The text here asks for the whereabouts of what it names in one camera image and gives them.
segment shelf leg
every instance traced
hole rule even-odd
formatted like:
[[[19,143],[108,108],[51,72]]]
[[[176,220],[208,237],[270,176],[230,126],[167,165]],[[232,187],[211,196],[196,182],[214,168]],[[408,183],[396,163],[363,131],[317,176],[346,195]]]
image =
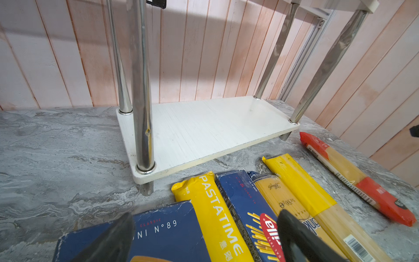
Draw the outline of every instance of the shelf leg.
[[[140,193],[145,197],[150,196],[151,193],[153,193],[153,191],[154,191],[154,181],[140,185]]]
[[[122,65],[121,53],[119,52],[118,39],[116,37],[114,11],[112,9],[112,0],[106,0],[111,23],[112,47],[114,49],[114,60],[116,68],[116,81],[118,84],[119,113],[132,114],[132,105],[129,100],[127,81],[125,78],[124,66]]]
[[[317,69],[316,74],[308,85],[307,90],[305,91],[303,97],[301,98],[289,120],[291,123],[297,124],[301,119],[308,106],[320,91],[320,88],[332,74],[333,70],[341,60],[342,56],[345,54],[346,50],[348,50],[349,45],[354,40],[367,14],[368,11],[356,10],[352,15],[351,19],[343,28],[339,37],[336,39],[329,52],[326,54],[326,57],[324,58],[320,67]],[[291,133],[283,134],[280,136],[280,138],[285,141],[288,139],[290,134]]]
[[[295,12],[300,5],[292,3],[290,9],[288,10],[287,16],[285,17],[284,23],[281,28],[281,32],[278,36],[277,43],[275,44],[274,50],[269,58],[268,65],[263,72],[261,82],[259,83],[256,94],[253,96],[256,99],[261,99],[263,91],[265,90],[266,85],[268,84],[269,78],[274,71],[274,67],[277,64],[279,55],[281,54],[282,49],[284,48],[285,41],[287,40],[288,33],[290,32],[292,22],[294,21]]]
[[[137,171],[149,174],[154,171],[156,163],[153,152],[153,127],[151,124],[151,92],[148,61],[147,27],[145,17],[145,0],[131,0],[128,4],[130,50],[132,60],[132,97],[137,151]],[[146,188],[151,194],[153,183]]]

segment white shelf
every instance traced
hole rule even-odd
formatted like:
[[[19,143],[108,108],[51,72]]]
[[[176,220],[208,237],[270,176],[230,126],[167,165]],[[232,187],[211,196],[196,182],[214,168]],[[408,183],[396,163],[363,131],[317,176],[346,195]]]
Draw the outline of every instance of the white shelf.
[[[132,114],[117,112],[137,184],[145,184],[296,130],[299,124],[265,100],[252,96],[152,105],[155,170],[136,171]]]

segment blue pasta box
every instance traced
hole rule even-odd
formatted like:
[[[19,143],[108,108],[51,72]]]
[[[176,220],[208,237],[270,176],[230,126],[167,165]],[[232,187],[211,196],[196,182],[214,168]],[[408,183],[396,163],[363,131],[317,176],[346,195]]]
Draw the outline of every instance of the blue pasta box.
[[[250,179],[251,173],[235,170],[215,176],[247,246],[257,262],[285,262],[277,231],[277,216]]]
[[[182,201],[133,216],[135,233],[128,262],[210,262],[191,201]],[[110,227],[105,223],[63,235],[54,262],[71,261]]]

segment spaghetti package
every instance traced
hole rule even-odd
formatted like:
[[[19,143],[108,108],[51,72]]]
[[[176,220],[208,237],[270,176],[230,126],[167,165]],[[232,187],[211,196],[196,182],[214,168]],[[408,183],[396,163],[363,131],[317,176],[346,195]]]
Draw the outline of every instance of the spaghetti package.
[[[415,215],[348,159],[314,135],[300,132],[301,143],[345,185],[391,220],[413,226]]]
[[[253,261],[214,182],[214,173],[176,183],[172,186],[172,192],[176,201],[191,200],[212,261]]]
[[[302,222],[313,234],[331,247],[341,257],[346,258],[338,246],[320,227],[319,223],[308,213],[294,194],[281,181],[278,176],[261,175],[256,172],[249,172],[249,176],[259,189],[269,206],[279,215],[281,210],[286,209]]]
[[[289,155],[262,158],[297,197],[351,262],[391,262],[391,258],[348,213]]]
[[[277,216],[244,170],[216,175],[215,183],[256,262],[284,262]]]
[[[191,201],[183,201],[133,216],[134,239],[128,262],[210,262]],[[72,261],[112,222],[66,233],[57,242],[53,262]]]

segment wall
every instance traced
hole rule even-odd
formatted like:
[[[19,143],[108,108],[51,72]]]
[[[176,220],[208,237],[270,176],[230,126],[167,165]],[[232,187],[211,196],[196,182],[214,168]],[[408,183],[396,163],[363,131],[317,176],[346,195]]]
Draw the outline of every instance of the wall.
[[[0,2],[0,109],[115,106],[105,0]],[[126,4],[114,0],[131,82]],[[147,5],[153,103],[253,95],[289,6],[282,0]],[[306,115],[414,186],[419,1],[380,0]],[[350,19],[337,11],[287,103],[296,106]],[[316,19],[298,10],[263,98],[276,99]]]
[[[105,3],[0,2],[2,110],[118,104]],[[126,3],[113,3],[130,84]],[[282,0],[176,0],[164,10],[147,5],[153,103],[253,95],[288,8]],[[297,12],[269,93],[283,82],[313,20]]]
[[[419,187],[419,1],[380,0],[306,115]],[[325,36],[287,103],[297,106],[349,16]]]

